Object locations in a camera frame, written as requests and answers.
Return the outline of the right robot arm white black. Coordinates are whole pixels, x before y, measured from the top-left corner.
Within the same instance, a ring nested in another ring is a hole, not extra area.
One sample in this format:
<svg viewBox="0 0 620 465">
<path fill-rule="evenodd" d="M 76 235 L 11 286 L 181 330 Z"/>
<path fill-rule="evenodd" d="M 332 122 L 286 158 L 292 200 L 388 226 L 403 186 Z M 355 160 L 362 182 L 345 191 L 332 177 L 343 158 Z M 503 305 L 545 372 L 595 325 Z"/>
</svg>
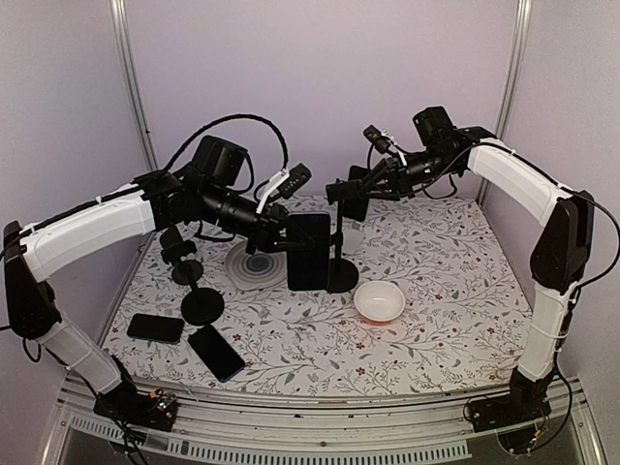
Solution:
<svg viewBox="0 0 620 465">
<path fill-rule="evenodd" d="M 519 204 L 542 229 L 530 256 L 532 320 L 500 408 L 505 419 L 521 422 L 537 409 L 558 372 L 556 357 L 591 254 L 593 199 L 535 168 L 489 130 L 455 126 L 442 107 L 425 108 L 413 123 L 423 146 L 417 152 L 404 150 L 373 125 L 363 130 L 370 148 L 385 158 L 356 183 L 358 198 L 411 198 L 444 176 L 470 171 Z"/>
</svg>

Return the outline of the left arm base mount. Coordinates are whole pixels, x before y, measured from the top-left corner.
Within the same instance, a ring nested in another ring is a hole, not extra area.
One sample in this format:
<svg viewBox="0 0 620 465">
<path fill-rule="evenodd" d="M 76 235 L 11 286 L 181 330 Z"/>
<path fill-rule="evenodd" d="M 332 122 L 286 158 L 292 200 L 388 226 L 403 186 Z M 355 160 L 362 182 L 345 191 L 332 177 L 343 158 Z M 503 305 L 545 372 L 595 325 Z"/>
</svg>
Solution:
<svg viewBox="0 0 620 465">
<path fill-rule="evenodd" d="M 171 432 L 178 410 L 176 396 L 161 388 L 140 393 L 130 383 L 121 383 L 106 394 L 99 394 L 93 412 L 119 423 Z"/>
</svg>

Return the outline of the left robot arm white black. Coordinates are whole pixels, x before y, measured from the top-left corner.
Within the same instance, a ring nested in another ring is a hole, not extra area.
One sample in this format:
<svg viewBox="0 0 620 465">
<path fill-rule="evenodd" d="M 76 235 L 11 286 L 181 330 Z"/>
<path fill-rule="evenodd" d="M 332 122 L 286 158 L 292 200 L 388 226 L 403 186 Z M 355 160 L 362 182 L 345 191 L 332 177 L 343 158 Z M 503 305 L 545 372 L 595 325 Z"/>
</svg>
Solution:
<svg viewBox="0 0 620 465">
<path fill-rule="evenodd" d="M 8 224 L 3 259 L 11 330 L 48 349 L 96 392 L 106 394 L 108 406 L 122 419 L 137 419 L 144 410 L 141 395 L 124 384 L 110 355 L 63 318 L 47 280 L 116 242 L 180 223 L 204 221 L 246 237 L 250 250 L 273 248 L 286 215 L 268 200 L 293 177 L 287 168 L 280 169 L 267 180 L 259 201 L 248 200 L 231 188 L 247 156 L 235 143 L 205 137 L 180 170 L 138 176 L 111 194 L 40 223 Z"/>
</svg>

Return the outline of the purple-backed black phone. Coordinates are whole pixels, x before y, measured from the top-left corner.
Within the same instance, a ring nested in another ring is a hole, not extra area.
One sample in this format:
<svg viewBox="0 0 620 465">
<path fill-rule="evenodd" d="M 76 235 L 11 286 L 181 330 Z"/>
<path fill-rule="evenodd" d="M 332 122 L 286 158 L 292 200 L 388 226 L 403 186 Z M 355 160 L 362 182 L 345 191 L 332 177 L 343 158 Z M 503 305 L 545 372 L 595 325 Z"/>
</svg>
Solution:
<svg viewBox="0 0 620 465">
<path fill-rule="evenodd" d="M 302 244 L 287 252 L 287 284 L 291 291 L 321 291 L 328 283 L 330 216 L 327 212 L 291 213 L 286 238 Z"/>
</svg>

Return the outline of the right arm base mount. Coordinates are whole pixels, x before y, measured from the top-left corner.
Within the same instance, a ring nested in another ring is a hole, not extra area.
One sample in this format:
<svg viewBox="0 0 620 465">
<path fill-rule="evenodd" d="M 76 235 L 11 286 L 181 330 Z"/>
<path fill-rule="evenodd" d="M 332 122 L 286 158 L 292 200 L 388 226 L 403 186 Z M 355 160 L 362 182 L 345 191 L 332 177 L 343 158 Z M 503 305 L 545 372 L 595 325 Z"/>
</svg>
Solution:
<svg viewBox="0 0 620 465">
<path fill-rule="evenodd" d="M 475 432 L 494 430 L 499 446 L 511 455 L 523 455 L 539 444 L 551 408 L 546 395 L 517 403 L 509 394 L 470 398 L 463 417 Z"/>
</svg>

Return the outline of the tall black phone stand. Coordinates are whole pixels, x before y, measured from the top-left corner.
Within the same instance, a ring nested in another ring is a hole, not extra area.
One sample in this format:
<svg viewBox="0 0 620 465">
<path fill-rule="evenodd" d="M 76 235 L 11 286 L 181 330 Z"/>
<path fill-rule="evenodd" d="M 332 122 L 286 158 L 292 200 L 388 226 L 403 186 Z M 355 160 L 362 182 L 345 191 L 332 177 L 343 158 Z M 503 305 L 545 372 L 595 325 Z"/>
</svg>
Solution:
<svg viewBox="0 0 620 465">
<path fill-rule="evenodd" d="M 358 283 L 359 272 L 354 263 L 343 258 L 344 199 L 341 194 L 337 200 L 336 232 L 331 237 L 334 245 L 334 258 L 329 261 L 327 291 L 330 294 L 342 294 L 352 290 Z"/>
</svg>

